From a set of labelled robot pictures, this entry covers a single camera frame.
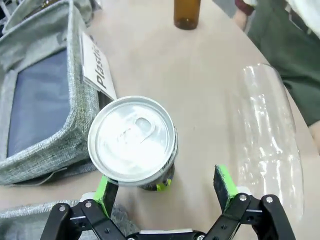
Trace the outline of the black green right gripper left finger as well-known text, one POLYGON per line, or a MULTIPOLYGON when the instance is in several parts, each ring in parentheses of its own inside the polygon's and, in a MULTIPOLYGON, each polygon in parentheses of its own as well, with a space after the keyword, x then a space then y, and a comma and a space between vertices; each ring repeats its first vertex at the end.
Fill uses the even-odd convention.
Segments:
POLYGON ((99 240, 124 240, 126 237, 111 220, 119 186, 103 176, 93 197, 71 207, 57 203, 43 229, 45 240, 78 240, 82 232, 92 231, 99 240))

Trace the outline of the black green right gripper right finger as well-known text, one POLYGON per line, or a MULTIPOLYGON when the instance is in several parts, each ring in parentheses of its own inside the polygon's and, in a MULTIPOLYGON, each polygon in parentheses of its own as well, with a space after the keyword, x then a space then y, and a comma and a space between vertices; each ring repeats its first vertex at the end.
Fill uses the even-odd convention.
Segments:
POLYGON ((214 166, 213 187, 221 215, 205 234, 206 240, 232 240, 241 225, 250 225, 259 240, 294 240, 285 210, 274 194, 261 199, 239 192, 228 169, 214 166))

